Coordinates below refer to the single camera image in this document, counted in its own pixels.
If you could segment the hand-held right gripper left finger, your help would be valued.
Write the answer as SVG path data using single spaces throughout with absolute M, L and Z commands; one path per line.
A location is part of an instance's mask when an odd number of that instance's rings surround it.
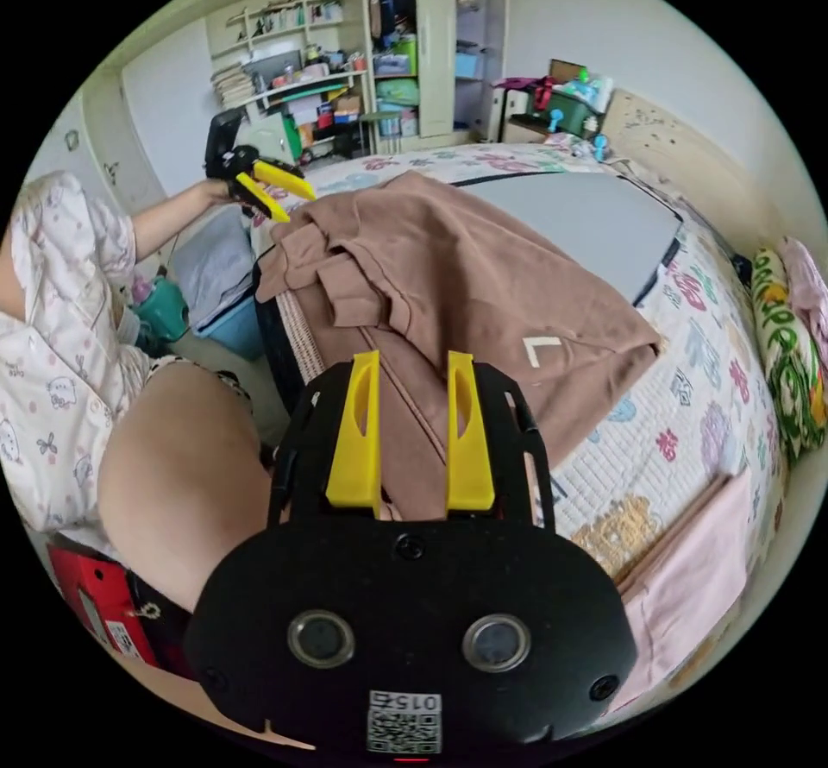
M 377 350 L 357 354 L 351 362 L 326 499 L 334 509 L 370 512 L 375 519 L 381 515 Z

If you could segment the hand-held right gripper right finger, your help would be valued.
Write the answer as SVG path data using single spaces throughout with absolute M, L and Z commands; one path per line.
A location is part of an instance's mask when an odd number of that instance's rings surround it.
M 488 513 L 495 490 L 471 355 L 448 353 L 447 388 L 447 512 Z

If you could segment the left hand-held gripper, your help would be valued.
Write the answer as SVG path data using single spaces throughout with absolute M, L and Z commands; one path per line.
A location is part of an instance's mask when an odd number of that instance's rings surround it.
M 290 217 L 271 192 L 283 189 L 305 201 L 317 194 L 295 165 L 260 155 L 256 147 L 240 145 L 225 154 L 220 163 L 221 178 L 226 180 L 238 197 L 238 203 L 249 217 L 261 215 L 274 222 L 287 223 Z

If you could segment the person's left hand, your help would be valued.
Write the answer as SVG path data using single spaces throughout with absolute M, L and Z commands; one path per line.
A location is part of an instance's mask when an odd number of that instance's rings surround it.
M 231 189 L 231 185 L 223 179 L 202 179 L 192 188 L 196 207 L 199 211 L 208 210 L 219 205 L 233 204 L 238 197 Z

